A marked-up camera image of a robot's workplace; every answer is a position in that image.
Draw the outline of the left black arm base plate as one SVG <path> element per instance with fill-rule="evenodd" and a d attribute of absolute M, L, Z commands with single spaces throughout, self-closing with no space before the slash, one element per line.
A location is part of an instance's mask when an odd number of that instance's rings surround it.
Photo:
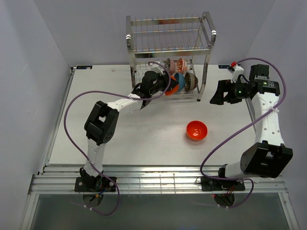
<path fill-rule="evenodd" d="M 77 177 L 74 186 L 75 192 L 115 192 L 115 183 L 109 181 L 105 177 L 97 177 L 94 179 L 85 179 Z"/>

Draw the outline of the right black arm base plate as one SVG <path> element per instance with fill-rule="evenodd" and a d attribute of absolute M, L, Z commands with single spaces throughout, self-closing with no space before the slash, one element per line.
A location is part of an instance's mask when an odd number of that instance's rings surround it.
<path fill-rule="evenodd" d="M 216 180 L 208 177 L 197 177 L 195 184 L 201 186 L 203 192 L 208 191 L 245 191 L 244 183 L 237 181 Z"/>

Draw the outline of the brown bowl dark patterned rim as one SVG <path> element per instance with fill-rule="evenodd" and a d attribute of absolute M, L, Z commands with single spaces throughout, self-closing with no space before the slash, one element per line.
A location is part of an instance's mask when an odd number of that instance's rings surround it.
<path fill-rule="evenodd" d="M 191 92 L 198 86 L 198 78 L 190 72 L 185 74 L 185 91 Z"/>

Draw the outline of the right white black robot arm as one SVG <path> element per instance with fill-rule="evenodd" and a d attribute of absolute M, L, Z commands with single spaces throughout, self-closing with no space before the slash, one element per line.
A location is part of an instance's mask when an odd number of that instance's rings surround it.
<path fill-rule="evenodd" d="M 220 80 L 211 104 L 236 104 L 250 99 L 255 113 L 255 143 L 241 156 L 240 161 L 226 164 L 219 169 L 217 186 L 228 190 L 234 179 L 248 177 L 276 178 L 293 157 L 293 150 L 285 146 L 278 117 L 280 86 L 269 79 L 269 66 L 253 65 L 249 78 L 235 62 L 228 70 L 230 80 Z"/>

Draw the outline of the orange plastic bowl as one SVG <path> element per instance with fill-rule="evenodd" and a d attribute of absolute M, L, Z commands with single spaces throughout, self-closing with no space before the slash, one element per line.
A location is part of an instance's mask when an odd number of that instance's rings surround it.
<path fill-rule="evenodd" d="M 166 96 L 173 95 L 179 90 L 179 82 L 171 75 L 171 83 L 168 90 L 165 92 Z"/>
<path fill-rule="evenodd" d="M 202 121 L 190 121 L 186 126 L 186 134 L 190 139 L 200 141 L 207 137 L 208 127 Z"/>

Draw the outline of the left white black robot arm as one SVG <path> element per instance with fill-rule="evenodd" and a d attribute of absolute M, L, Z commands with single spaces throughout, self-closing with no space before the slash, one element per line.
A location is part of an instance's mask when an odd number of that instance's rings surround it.
<path fill-rule="evenodd" d="M 95 103 L 84 125 L 88 140 L 87 157 L 89 160 L 80 169 L 84 185 L 90 191 L 101 188 L 102 180 L 100 173 L 103 172 L 103 157 L 106 144 L 115 134 L 118 118 L 130 112 L 141 110 L 152 100 L 152 96 L 165 92 L 172 95 L 179 89 L 179 82 L 175 77 L 169 77 L 167 73 L 145 72 L 142 81 L 135 85 L 127 98 L 114 102 Z"/>

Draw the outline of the grey leaf patterned bowl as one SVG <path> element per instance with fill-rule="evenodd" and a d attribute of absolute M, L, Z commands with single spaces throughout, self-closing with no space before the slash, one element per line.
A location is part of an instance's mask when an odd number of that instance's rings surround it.
<path fill-rule="evenodd" d="M 176 73 L 176 64 L 174 60 L 167 58 L 165 61 L 165 68 L 168 70 L 170 75 L 174 75 Z"/>

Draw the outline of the blue ceramic bowl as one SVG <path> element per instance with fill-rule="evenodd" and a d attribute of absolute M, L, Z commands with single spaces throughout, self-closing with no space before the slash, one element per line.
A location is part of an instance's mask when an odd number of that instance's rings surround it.
<path fill-rule="evenodd" d="M 185 77 L 182 73 L 177 72 L 174 74 L 174 78 L 178 82 L 178 92 L 180 92 L 185 87 Z"/>

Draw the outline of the orange floral white bowl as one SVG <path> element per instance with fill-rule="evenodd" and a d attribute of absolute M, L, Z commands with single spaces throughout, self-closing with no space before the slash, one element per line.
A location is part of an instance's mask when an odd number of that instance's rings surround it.
<path fill-rule="evenodd" d="M 179 58 L 177 63 L 176 63 L 176 70 L 178 73 L 181 73 L 183 75 L 186 74 L 188 71 L 188 65 L 185 59 Z"/>

